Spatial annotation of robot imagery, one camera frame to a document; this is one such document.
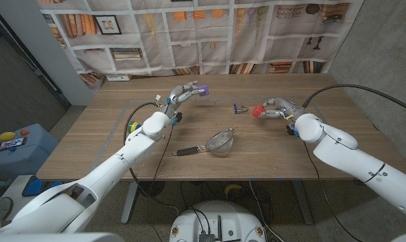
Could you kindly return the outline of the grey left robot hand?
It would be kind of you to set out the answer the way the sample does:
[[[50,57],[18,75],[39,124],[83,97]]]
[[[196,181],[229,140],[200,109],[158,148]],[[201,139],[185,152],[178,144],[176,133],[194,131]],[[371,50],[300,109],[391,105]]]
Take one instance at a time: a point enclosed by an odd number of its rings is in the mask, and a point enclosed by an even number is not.
[[[161,107],[161,112],[172,119],[176,110],[183,102],[186,102],[193,95],[205,96],[209,94],[207,85],[197,85],[198,81],[192,81],[175,87],[169,96],[169,101]]]

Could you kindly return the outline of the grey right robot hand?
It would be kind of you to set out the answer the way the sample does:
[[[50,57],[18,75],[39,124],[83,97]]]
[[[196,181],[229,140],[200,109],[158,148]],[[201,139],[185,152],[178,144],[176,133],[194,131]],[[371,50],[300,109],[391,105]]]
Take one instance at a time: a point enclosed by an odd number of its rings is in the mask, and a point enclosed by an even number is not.
[[[294,102],[287,101],[281,97],[269,99],[262,104],[263,111],[260,111],[257,118],[279,118],[286,120],[297,120],[305,114],[305,109]]]

